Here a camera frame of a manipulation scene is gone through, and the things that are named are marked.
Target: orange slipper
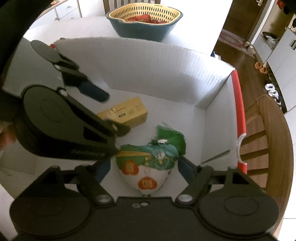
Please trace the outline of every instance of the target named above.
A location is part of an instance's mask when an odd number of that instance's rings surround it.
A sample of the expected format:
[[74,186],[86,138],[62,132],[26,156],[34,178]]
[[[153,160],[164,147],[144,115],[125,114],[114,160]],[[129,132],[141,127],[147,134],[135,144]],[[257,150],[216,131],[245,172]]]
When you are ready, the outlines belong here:
[[255,69],[260,69],[263,66],[262,66],[262,64],[260,62],[257,62],[257,63],[255,63],[254,67],[255,67]]
[[262,74],[267,74],[267,69],[265,67],[262,67],[259,69],[259,71],[262,73]]

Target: yellow carton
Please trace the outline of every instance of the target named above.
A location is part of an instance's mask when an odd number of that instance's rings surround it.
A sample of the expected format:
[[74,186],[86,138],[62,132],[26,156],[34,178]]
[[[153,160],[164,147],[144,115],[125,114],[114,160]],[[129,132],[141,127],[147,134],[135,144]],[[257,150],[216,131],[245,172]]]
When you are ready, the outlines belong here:
[[132,128],[144,123],[147,114],[141,99],[136,97],[98,113],[98,117],[103,120],[111,119]]

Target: cabinet handle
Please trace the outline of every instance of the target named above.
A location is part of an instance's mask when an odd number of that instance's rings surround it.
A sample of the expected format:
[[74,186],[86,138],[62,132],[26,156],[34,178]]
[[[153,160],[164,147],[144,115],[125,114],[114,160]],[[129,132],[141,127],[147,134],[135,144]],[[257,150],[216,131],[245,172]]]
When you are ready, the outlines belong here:
[[294,40],[294,42],[292,43],[292,45],[291,45],[291,48],[293,48],[293,45],[296,43],[296,40]]

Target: chair backrest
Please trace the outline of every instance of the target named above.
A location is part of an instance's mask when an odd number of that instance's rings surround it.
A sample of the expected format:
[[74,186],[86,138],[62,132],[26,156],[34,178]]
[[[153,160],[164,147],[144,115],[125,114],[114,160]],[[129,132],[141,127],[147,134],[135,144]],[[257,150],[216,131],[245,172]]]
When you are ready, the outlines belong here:
[[[117,4],[117,0],[111,0],[112,2],[114,2],[114,8],[120,7]],[[126,2],[126,0],[120,0],[120,4],[121,6],[124,5],[124,2]],[[128,0],[127,4],[129,3],[134,3],[134,2],[148,2],[151,3],[151,0]],[[110,5],[109,5],[109,0],[103,0],[103,4],[104,4],[104,9],[105,9],[105,14],[107,14],[108,12],[110,12]],[[160,4],[160,0],[155,0],[155,4]]]
[[264,131],[246,137],[242,145],[251,143],[266,135],[268,148],[241,155],[243,161],[268,154],[268,168],[248,170],[249,176],[266,174],[267,182],[264,188],[278,204],[279,219],[274,232],[280,224],[289,200],[293,180],[293,144],[286,119],[278,104],[268,95],[261,96],[246,110],[246,124],[261,116]]

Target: red doormat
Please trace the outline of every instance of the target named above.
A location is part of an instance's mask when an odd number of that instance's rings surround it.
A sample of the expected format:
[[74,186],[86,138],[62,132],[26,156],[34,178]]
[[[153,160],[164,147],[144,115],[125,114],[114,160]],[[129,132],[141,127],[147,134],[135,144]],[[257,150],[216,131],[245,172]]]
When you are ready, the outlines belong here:
[[254,57],[254,55],[249,53],[244,47],[245,40],[231,32],[222,29],[218,40],[244,52],[251,57]]

